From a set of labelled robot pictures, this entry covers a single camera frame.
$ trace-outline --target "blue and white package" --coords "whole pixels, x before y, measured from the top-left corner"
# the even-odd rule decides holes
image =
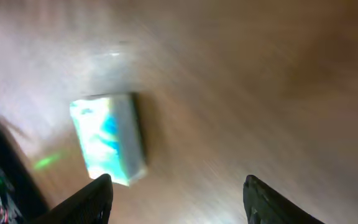
[[[86,168],[92,179],[109,174],[130,185],[146,173],[131,95],[102,95],[70,104]]]

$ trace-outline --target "wooden surface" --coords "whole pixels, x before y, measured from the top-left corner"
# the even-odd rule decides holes
[[[246,223],[248,174],[358,223],[358,1],[0,0],[0,123],[51,207],[90,182],[69,102],[120,91],[149,173],[111,223]]]

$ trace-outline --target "small box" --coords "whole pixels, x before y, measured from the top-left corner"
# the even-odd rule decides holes
[[[113,182],[128,186],[146,174],[131,94],[76,100],[70,114],[92,179],[109,174]]]

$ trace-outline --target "wooden floor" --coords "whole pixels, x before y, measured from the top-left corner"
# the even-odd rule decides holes
[[[248,174],[358,223],[358,1],[0,0],[0,123],[51,207],[91,181],[69,102],[122,91],[149,173],[111,223],[246,223]]]

